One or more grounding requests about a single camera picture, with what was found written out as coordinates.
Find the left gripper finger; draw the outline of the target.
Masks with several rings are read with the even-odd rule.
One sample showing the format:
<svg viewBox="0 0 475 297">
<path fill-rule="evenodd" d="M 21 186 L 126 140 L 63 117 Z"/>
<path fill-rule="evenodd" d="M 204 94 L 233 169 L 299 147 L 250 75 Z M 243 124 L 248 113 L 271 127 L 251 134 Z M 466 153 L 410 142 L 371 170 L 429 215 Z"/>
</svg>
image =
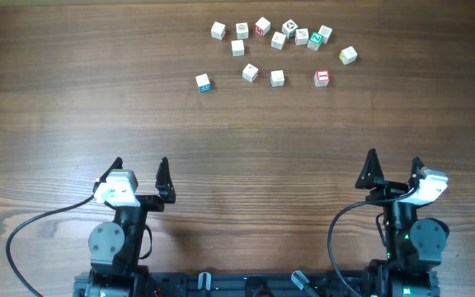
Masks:
<svg viewBox="0 0 475 297">
<path fill-rule="evenodd" d="M 167 157 L 162 158 L 156 174 L 155 188 L 158 190 L 160 199 L 164 203 L 174 204 L 176 202 L 176 192 L 172 183 L 169 161 Z"/>
<path fill-rule="evenodd" d="M 123 168 L 123 160 L 121 157 L 117 157 L 115 161 L 111 164 L 111 166 L 99 177 L 96 179 L 93 192 L 96 192 L 99 185 L 106 181 L 107 176 L 111 173 L 112 170 L 122 169 Z"/>
</svg>

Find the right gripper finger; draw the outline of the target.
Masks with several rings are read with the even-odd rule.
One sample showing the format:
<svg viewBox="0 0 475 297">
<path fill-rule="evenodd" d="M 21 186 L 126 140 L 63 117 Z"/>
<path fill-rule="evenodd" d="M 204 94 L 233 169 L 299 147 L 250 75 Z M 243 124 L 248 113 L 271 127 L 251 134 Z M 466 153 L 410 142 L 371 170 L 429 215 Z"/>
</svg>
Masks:
<svg viewBox="0 0 475 297">
<path fill-rule="evenodd" d="M 384 175 L 375 148 L 368 151 L 355 188 L 371 190 L 384 185 Z"/>
<path fill-rule="evenodd" d="M 411 174 L 407 182 L 409 186 L 418 186 L 419 181 L 425 178 L 424 174 L 421 172 L 423 167 L 424 163 L 418 157 L 412 159 Z"/>
</svg>

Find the wooden block red frame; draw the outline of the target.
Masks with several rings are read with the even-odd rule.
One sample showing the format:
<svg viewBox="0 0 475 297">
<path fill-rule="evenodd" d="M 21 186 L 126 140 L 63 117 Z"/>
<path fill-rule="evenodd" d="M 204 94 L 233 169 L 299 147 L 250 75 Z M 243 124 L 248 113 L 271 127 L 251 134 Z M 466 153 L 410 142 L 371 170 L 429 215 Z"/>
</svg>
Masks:
<svg viewBox="0 0 475 297">
<path fill-rule="evenodd" d="M 330 74 L 327 69 L 319 69 L 314 74 L 314 85 L 316 87 L 326 87 L 330 81 Z"/>
</svg>

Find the wooden block pale picture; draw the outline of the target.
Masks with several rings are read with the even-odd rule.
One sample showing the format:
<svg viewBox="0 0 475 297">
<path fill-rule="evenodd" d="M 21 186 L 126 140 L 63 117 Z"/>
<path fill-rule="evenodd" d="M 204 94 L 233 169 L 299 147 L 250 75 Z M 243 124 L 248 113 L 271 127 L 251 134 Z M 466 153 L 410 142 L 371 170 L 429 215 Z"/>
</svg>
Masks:
<svg viewBox="0 0 475 297">
<path fill-rule="evenodd" d="M 270 72 L 270 83 L 272 87 L 283 87 L 285 84 L 285 75 L 283 70 Z"/>
</svg>

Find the wooden block with drawing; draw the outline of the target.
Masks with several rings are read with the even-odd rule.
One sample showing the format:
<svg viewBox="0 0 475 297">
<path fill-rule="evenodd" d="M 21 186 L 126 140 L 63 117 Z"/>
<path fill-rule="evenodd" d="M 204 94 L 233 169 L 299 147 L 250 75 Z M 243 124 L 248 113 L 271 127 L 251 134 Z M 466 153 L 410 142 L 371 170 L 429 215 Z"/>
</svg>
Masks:
<svg viewBox="0 0 475 297">
<path fill-rule="evenodd" d="M 242 71 L 242 77 L 252 83 L 259 73 L 259 69 L 252 64 L 248 64 Z"/>
</svg>

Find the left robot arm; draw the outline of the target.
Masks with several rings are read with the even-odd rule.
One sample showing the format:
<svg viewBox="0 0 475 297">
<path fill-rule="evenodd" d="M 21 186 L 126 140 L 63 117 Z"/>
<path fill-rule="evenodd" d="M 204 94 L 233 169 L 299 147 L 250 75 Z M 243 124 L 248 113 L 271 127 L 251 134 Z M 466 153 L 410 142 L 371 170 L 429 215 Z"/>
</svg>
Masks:
<svg viewBox="0 0 475 297">
<path fill-rule="evenodd" d="M 157 282 L 147 266 L 139 261 L 151 255 L 141 254 L 143 235 L 151 233 L 146 224 L 149 212 L 164 211 L 165 204 L 176 201 L 169 161 L 162 158 L 156 173 L 156 195 L 138 195 L 139 186 L 133 171 L 123 168 L 117 158 L 106 172 L 96 179 L 93 197 L 115 211 L 114 219 L 97 225 L 88 238 L 91 270 L 76 278 L 73 295 L 94 296 L 159 296 Z"/>
</svg>

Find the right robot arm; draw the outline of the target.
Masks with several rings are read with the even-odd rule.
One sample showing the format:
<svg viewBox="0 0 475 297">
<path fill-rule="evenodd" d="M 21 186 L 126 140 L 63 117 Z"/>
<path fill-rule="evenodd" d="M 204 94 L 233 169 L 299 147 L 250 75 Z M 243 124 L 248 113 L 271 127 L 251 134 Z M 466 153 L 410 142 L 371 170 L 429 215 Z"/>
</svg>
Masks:
<svg viewBox="0 0 475 297">
<path fill-rule="evenodd" d="M 414 158 L 408 182 L 387 181 L 376 150 L 368 151 L 355 187 L 368 190 L 366 200 L 383 207 L 380 233 L 387 258 L 374 259 L 363 270 L 363 296 L 440 296 L 434 268 L 442 262 L 449 227 L 438 219 L 420 219 L 417 210 L 435 202 L 446 190 L 448 180 L 444 172 Z"/>
</svg>

